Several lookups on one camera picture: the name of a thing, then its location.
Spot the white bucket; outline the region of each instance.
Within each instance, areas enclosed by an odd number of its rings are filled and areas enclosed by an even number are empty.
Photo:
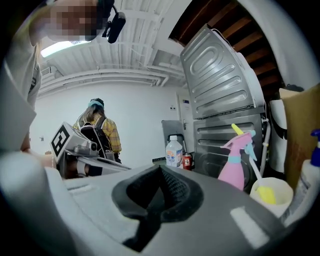
[[[258,188],[258,181],[256,181],[250,192],[250,197],[256,200],[258,203],[266,207],[269,211],[271,211],[277,218],[280,218],[282,214],[286,211],[286,209],[291,204],[291,201],[294,197],[293,189],[282,179],[268,177],[262,178],[263,185],[266,187],[270,187],[274,191],[275,196],[275,204],[270,204],[262,201],[258,192],[256,191]]]

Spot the bottle label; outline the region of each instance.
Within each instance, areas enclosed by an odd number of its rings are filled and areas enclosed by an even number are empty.
[[[179,167],[182,163],[182,149],[177,151],[166,151],[166,164],[168,166]]]
[[[296,185],[295,195],[288,209],[281,216],[281,220],[284,222],[289,216],[293,215],[298,207],[301,205],[305,196],[308,192],[308,189],[311,187],[310,183],[307,181],[307,177],[303,172],[300,174],[298,184]]]

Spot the stainless steel appliance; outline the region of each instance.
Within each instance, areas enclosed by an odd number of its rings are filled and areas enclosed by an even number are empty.
[[[195,137],[195,171],[217,178],[229,151],[220,148],[236,136],[231,124],[255,130],[257,166],[261,164],[264,97],[256,74],[241,53],[206,25],[184,48],[181,62],[191,97]],[[242,152],[244,190],[256,180],[249,158]]]

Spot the black backpack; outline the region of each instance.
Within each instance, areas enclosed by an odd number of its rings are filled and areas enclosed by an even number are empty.
[[[82,127],[80,127],[80,132],[90,141],[97,144],[99,157],[107,159],[106,152],[112,152],[112,146],[109,138],[102,130],[105,120],[106,118],[101,116],[96,124],[86,122]]]

